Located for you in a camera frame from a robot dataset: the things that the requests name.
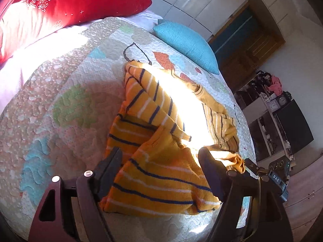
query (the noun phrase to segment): dresser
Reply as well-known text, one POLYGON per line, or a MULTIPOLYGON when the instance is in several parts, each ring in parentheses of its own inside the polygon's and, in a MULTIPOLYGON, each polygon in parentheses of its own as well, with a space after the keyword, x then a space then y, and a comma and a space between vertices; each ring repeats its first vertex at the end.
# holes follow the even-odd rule
POLYGON ((311 228, 323 207, 323 156, 290 177, 288 200, 284 203, 294 242, 311 228))

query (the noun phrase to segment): quilted bedspread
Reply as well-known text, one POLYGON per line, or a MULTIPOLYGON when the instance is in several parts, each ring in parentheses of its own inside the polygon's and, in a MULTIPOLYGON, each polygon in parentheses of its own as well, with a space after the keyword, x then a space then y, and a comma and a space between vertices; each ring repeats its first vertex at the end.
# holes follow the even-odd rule
MULTIPOLYGON (((87 43, 44 62, 0 117, 0 210, 27 239, 33 216, 54 175, 69 179, 103 158, 109 128, 124 100, 124 65, 135 59, 203 87, 236 119, 240 155, 255 161, 242 111, 227 85, 147 31, 109 17, 82 33, 87 43)), ((238 226, 248 210, 244 200, 238 226)), ((144 218, 106 214, 117 241, 197 241, 219 212, 144 218)))

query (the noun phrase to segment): red pillow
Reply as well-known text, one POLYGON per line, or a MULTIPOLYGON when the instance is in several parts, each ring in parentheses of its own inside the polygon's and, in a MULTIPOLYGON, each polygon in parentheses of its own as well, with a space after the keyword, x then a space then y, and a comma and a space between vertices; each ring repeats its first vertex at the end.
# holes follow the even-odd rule
POLYGON ((0 63, 65 26, 130 16, 150 5, 151 0, 15 0, 0 22, 0 63))

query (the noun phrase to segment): white bed sheet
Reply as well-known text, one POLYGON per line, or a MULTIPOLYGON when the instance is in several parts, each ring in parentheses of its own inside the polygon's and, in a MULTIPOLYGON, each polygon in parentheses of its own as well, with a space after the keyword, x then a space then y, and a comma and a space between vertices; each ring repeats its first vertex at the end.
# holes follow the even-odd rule
MULTIPOLYGON (((161 16, 145 10, 130 17, 119 17, 133 25, 153 33, 153 27, 161 16)), ((32 73, 45 61, 64 55, 87 42, 81 35, 93 22, 65 27, 40 39, 30 46, 20 49, 0 66, 0 115, 10 100, 19 92, 32 73)))

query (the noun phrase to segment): bed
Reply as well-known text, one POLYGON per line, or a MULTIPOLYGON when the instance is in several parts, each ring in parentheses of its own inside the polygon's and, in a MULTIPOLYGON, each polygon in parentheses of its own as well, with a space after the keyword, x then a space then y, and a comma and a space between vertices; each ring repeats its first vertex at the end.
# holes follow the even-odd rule
MULTIPOLYGON (((139 26, 134 19, 108 17, 64 28, 17 52, 2 66, 0 211, 22 238, 28 238, 52 176, 78 176, 102 159, 110 125, 124 99, 122 67, 132 59, 157 68, 171 61, 178 75, 204 86, 237 121, 242 158, 255 161, 247 122, 222 76, 204 71, 155 37, 151 26, 139 26)), ((248 204, 245 198, 237 227, 245 224, 248 204)), ((175 242, 205 238, 218 213, 104 215, 116 241, 175 242)))

